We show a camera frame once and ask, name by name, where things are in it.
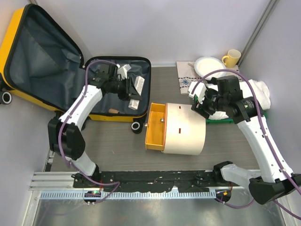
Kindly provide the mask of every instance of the robotic arm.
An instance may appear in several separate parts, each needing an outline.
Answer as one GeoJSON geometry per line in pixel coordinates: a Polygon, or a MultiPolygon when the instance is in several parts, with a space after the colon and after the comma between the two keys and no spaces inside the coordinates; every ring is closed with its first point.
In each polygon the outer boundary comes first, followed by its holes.
{"type": "Polygon", "coordinates": [[[99,70],[88,80],[87,87],[84,86],[80,96],[70,109],[59,119],[53,118],[48,123],[50,149],[61,155],[59,132],[63,122],[66,121],[61,138],[65,158],[94,181],[100,181],[101,174],[99,167],[90,160],[85,152],[86,144],[80,132],[85,120],[94,106],[107,93],[115,93],[121,100],[131,98],[141,100],[132,79],[120,76],[119,70],[122,71],[121,74],[124,73],[123,67],[118,69],[114,64],[101,64],[99,70]]]}
{"type": "Polygon", "coordinates": [[[261,170],[253,172],[226,161],[214,166],[215,179],[218,182],[231,181],[248,189],[259,204],[265,204],[294,191],[295,188],[283,170],[279,169],[265,136],[269,137],[286,173],[298,186],[301,185],[301,175],[294,174],[283,159],[269,132],[262,109],[260,109],[260,117],[266,130],[266,134],[262,134],[254,98],[243,98],[239,80],[235,76],[226,76],[211,82],[217,84],[218,91],[208,89],[205,84],[199,83],[192,94],[197,82],[191,84],[189,96],[194,99],[191,109],[206,119],[216,111],[223,111],[231,117],[245,135],[261,170]]]}

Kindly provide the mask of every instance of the wall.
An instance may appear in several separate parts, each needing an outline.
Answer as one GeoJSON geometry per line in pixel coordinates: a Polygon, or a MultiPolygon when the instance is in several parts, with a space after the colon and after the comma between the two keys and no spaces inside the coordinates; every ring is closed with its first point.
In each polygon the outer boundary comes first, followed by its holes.
{"type": "Polygon", "coordinates": [[[268,0],[38,0],[92,56],[175,64],[243,50],[268,0]]]}
{"type": "MultiPolygon", "coordinates": [[[[295,173],[301,173],[300,9],[299,0],[281,0],[240,67],[248,78],[267,83],[271,96],[268,125],[295,173]]],[[[288,198],[292,210],[301,216],[299,194],[294,192],[288,198]]]]}
{"type": "MultiPolygon", "coordinates": [[[[0,42],[13,12],[26,0],[0,0],[0,42]]],[[[47,123],[53,113],[13,97],[0,105],[0,224],[20,226],[29,200],[34,171],[41,171],[49,150],[47,123]]]]}

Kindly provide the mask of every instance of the suitcase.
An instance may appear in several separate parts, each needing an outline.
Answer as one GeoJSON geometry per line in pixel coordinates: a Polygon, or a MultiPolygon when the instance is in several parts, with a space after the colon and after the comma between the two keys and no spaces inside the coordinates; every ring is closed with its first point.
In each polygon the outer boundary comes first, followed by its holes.
{"type": "MultiPolygon", "coordinates": [[[[79,96],[84,86],[85,68],[95,59],[129,64],[128,76],[133,81],[142,76],[145,81],[137,110],[128,107],[129,101],[121,101],[117,94],[109,93],[89,117],[144,123],[150,99],[150,61],[133,56],[97,56],[84,64],[76,43],[43,8],[34,4],[13,14],[0,49],[0,77],[10,93],[51,111],[65,112],[79,96]]],[[[92,65],[89,76],[98,68],[98,64],[92,65]]]]}

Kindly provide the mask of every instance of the yellow drawer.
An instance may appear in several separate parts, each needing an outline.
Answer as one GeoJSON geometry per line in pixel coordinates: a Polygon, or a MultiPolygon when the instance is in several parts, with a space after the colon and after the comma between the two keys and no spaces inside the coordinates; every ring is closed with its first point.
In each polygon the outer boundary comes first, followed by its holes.
{"type": "Polygon", "coordinates": [[[164,151],[166,136],[166,105],[151,103],[150,115],[147,124],[145,147],[146,149],[164,151]]]}

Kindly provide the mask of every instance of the mug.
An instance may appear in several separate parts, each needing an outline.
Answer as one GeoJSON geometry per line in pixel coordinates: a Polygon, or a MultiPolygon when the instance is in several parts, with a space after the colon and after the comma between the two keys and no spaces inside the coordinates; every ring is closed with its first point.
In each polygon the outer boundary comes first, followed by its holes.
{"type": "Polygon", "coordinates": [[[226,67],[234,67],[241,57],[241,53],[236,49],[231,49],[228,54],[222,58],[222,62],[226,67]]]}

